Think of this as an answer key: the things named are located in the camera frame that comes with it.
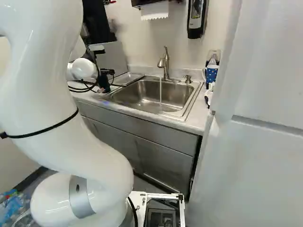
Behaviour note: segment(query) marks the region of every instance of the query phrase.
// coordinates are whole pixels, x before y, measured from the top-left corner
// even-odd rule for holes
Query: countertop
[[[77,88],[85,88],[84,84],[73,82],[73,81],[69,81],[68,84],[70,86]],[[116,86],[111,86],[112,91],[116,90],[117,88],[118,87]],[[209,110],[207,109],[204,100],[205,91],[206,88],[205,85],[203,85],[185,121],[178,121],[164,116],[159,116],[153,113],[148,113],[141,110],[132,109],[130,107],[118,105],[116,103],[111,103],[109,101],[104,101],[102,100],[102,96],[104,96],[104,94],[94,93],[92,91],[85,93],[71,92],[71,94],[75,100],[84,103],[99,106],[101,108],[106,108],[108,110],[116,111],[129,116],[144,119],[150,122],[155,122],[161,125],[165,125],[174,129],[179,129],[182,131],[203,136],[207,116],[209,114]]]

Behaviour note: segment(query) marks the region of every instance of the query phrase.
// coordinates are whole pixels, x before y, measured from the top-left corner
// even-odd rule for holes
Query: refrigerator
[[[188,227],[303,226],[302,0],[234,0]]]

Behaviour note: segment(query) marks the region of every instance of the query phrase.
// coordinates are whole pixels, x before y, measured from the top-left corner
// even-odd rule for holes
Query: sink basin
[[[105,99],[123,106],[172,118],[182,117],[200,82],[162,81],[157,77],[145,76],[143,79],[110,93]]]

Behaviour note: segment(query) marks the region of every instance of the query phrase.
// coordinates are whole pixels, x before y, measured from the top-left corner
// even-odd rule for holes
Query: cabinet
[[[196,154],[198,135],[128,116],[95,105],[76,101],[82,116],[161,144],[192,157]]]
[[[123,154],[136,172],[142,173],[141,161],[136,148],[135,137],[132,134],[115,129],[114,127],[85,118],[89,129],[102,142],[110,145]]]
[[[133,169],[185,195],[188,193],[193,158],[95,120],[84,118],[97,138],[122,153]]]
[[[145,174],[187,194],[191,156],[141,138],[136,139],[136,145]]]

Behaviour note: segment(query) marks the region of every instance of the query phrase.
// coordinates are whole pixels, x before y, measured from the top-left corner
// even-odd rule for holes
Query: running water
[[[162,77],[160,77],[160,111],[162,111]]]

